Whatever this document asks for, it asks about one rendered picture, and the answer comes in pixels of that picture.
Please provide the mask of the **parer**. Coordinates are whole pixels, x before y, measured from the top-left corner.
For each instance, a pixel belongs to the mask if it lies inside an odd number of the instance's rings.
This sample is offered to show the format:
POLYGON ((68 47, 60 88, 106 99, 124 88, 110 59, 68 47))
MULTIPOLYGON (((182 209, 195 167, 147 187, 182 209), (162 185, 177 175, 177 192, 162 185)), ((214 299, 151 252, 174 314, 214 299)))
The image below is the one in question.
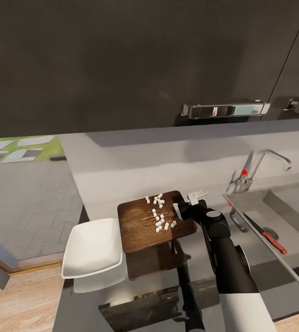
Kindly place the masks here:
POLYGON ((287 254, 287 250, 283 248, 272 236, 265 232, 260 226, 258 226, 250 217, 245 213, 244 216, 264 235, 277 249, 281 251, 282 254, 287 254))

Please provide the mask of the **cutting board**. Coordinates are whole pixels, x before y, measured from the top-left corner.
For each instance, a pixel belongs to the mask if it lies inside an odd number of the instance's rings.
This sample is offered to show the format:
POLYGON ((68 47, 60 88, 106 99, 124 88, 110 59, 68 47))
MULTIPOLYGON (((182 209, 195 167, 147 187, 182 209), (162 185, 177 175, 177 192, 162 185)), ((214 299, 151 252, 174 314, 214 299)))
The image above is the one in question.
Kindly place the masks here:
POLYGON ((174 203, 185 206, 182 194, 178 191, 164 192, 159 200, 164 201, 162 207, 157 201, 154 204, 154 198, 159 194, 148 196, 130 202, 125 202, 117 207, 119 226, 121 232, 121 241, 123 252, 132 254, 143 249, 147 249, 162 243, 166 243, 181 237, 196 233, 198 226, 192 218, 182 220, 179 218, 174 203), (152 209, 156 210, 159 221, 154 217, 152 209), (162 230, 156 232, 157 222, 160 222, 160 215, 164 216, 164 223, 160 223, 162 230), (176 221, 174 228, 171 227, 173 221, 176 221), (168 229, 165 226, 168 224, 168 229))

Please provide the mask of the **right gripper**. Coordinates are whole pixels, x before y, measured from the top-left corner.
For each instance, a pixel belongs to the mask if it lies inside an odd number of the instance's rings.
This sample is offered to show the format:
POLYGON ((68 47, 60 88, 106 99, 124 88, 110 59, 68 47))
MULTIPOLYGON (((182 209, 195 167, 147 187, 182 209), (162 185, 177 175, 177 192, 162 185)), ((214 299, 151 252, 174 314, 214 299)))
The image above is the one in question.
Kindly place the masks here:
POLYGON ((205 200, 201 199, 201 200, 199 200, 199 203, 196 205, 189 205, 189 204, 186 204, 185 206, 178 205, 178 208, 179 208, 182 220, 187 220, 190 218, 195 220, 194 213, 196 212, 196 210, 198 210, 200 208, 207 208, 207 205, 206 205, 205 200))

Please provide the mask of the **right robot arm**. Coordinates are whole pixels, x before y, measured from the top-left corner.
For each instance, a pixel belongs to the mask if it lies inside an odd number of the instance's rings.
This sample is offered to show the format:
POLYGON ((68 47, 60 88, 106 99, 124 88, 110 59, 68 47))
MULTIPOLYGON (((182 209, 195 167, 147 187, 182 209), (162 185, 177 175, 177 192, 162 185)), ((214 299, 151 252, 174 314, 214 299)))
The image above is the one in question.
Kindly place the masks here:
POLYGON ((222 212, 207 208, 207 189, 187 195, 189 203, 178 205, 182 220, 192 218, 203 231, 223 310, 226 332, 278 332, 250 275, 245 252, 235 246, 222 212))

